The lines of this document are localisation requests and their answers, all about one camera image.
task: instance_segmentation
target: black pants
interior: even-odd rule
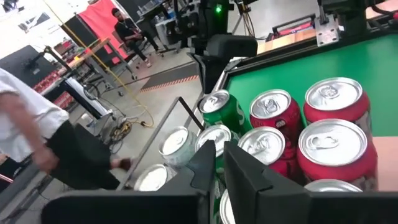
[[[147,38],[147,40],[149,41],[149,43],[154,47],[154,49],[156,51],[159,50],[159,47],[157,46],[157,44],[155,43],[154,39],[149,35],[148,32],[146,31],[142,31],[141,32],[142,35],[142,39],[132,39],[131,41],[127,42],[126,45],[133,50],[136,54],[138,54],[138,56],[143,59],[143,60],[147,60],[147,57],[142,53],[142,51],[139,49],[139,47],[136,44],[136,41],[138,40],[143,40],[144,37]]]
[[[47,147],[59,158],[51,176],[76,190],[114,190],[120,182],[110,173],[110,157],[93,161],[81,148],[72,124],[63,123],[47,141]]]

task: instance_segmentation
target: green felt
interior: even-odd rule
[[[249,116],[252,99],[266,90],[288,91],[303,106],[306,90],[330,77],[362,84],[371,100],[373,136],[398,136],[398,35],[388,35],[230,79],[227,90]]]

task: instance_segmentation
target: can lid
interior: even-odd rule
[[[285,149],[285,137],[276,128],[259,127],[247,132],[238,146],[265,165],[274,163]]]
[[[335,179],[316,180],[304,187],[312,192],[362,192],[357,186]]]
[[[305,101],[312,108],[333,111],[357,102],[362,86],[350,78],[328,78],[312,85],[305,93]]]
[[[179,126],[166,134],[166,137],[159,145],[159,152],[163,156],[173,154],[179,150],[188,139],[188,129]]]
[[[156,191],[167,181],[167,170],[162,164],[155,164],[146,169],[134,184],[134,190]]]
[[[283,113],[292,97],[285,90],[269,90],[256,96],[250,104],[250,114],[255,118],[267,119]]]
[[[195,144],[195,151],[199,150],[207,140],[214,140],[216,144],[216,157],[224,152],[224,142],[231,140],[231,131],[222,124],[213,125],[200,133]]]
[[[229,93],[226,90],[218,90],[205,96],[200,104],[199,110],[202,113],[212,113],[222,108],[229,100]]]
[[[229,200],[228,191],[225,190],[220,201],[220,217],[223,224],[235,224],[235,217],[232,211],[231,201]]]
[[[368,146],[365,133],[342,119],[323,119],[307,126],[298,146],[310,161],[323,166],[343,166],[359,159]]]

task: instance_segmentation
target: red soda can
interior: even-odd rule
[[[298,163],[309,181],[336,179],[363,191],[377,189],[377,152],[357,125],[323,119],[307,126],[298,140]]]
[[[284,135],[278,129],[254,128],[242,136],[238,146],[284,177],[296,182],[302,179],[297,159],[282,158],[286,143]]]
[[[328,78],[311,86],[305,94],[307,124],[336,118],[358,125],[372,140],[371,103],[361,84],[350,78]]]
[[[303,130],[299,104],[284,90],[261,93],[250,105],[250,123],[254,128],[277,128],[285,137],[286,150],[282,158],[296,155],[297,143]]]

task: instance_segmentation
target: person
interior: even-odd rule
[[[130,159],[92,161],[85,156],[69,114],[45,99],[9,72],[0,68],[0,152],[16,162],[32,155],[40,170],[70,187],[114,190],[120,182],[110,169],[128,170]]]
[[[119,9],[113,8],[112,15],[118,19],[118,22],[114,25],[116,33],[118,33],[120,39],[126,44],[127,47],[132,49],[138,56],[145,61],[148,67],[152,66],[149,59],[142,53],[136,44],[137,40],[143,40],[147,38],[149,43],[154,47],[156,54],[162,56],[159,47],[155,43],[154,39],[149,35],[148,32],[142,30],[139,31],[134,25],[130,18],[125,19],[122,12]]]

